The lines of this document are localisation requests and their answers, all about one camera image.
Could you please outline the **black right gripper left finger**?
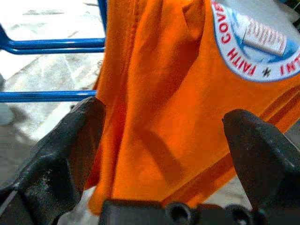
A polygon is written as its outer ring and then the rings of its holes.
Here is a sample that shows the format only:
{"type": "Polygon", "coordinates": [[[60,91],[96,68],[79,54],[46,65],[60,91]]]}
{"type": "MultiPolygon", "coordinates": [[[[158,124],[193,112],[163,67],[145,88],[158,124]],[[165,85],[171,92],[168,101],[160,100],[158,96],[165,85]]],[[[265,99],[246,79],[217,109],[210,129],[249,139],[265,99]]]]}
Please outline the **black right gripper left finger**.
{"type": "Polygon", "coordinates": [[[96,97],[79,102],[33,146],[14,179],[36,225],[54,225],[80,202],[105,122],[96,97]]]}

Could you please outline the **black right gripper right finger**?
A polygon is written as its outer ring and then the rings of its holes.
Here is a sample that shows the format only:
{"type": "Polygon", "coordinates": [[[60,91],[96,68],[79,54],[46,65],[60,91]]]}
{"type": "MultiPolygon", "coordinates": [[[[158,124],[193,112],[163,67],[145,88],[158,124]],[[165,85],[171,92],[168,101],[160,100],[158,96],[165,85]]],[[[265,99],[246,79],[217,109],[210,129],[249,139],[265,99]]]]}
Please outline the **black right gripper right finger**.
{"type": "Polygon", "coordinates": [[[252,207],[300,210],[300,151],[274,125],[249,111],[230,111],[222,122],[252,207]]]}

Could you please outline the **blue plastic hanger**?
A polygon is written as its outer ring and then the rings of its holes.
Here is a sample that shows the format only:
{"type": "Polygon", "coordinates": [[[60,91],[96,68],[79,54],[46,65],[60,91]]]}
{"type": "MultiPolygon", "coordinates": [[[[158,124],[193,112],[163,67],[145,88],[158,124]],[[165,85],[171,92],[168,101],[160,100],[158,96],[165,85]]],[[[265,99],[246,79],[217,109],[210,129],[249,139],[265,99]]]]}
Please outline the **blue plastic hanger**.
{"type": "MultiPolygon", "coordinates": [[[[16,41],[0,25],[0,50],[15,55],[103,53],[105,41],[105,37],[16,41]]],[[[95,90],[0,92],[0,103],[79,102],[96,93],[95,90]]]]}

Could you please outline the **orange shirt with round badge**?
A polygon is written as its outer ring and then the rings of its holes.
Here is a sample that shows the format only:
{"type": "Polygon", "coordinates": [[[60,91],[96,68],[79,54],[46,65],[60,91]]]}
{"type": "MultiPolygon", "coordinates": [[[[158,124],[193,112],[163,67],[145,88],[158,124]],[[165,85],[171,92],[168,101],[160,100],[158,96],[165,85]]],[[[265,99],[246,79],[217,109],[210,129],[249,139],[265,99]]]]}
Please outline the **orange shirt with round badge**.
{"type": "Polygon", "coordinates": [[[222,118],[300,119],[300,33],[265,2],[108,0],[96,84],[106,118],[86,188],[107,199],[204,202],[235,176],[222,118]]]}

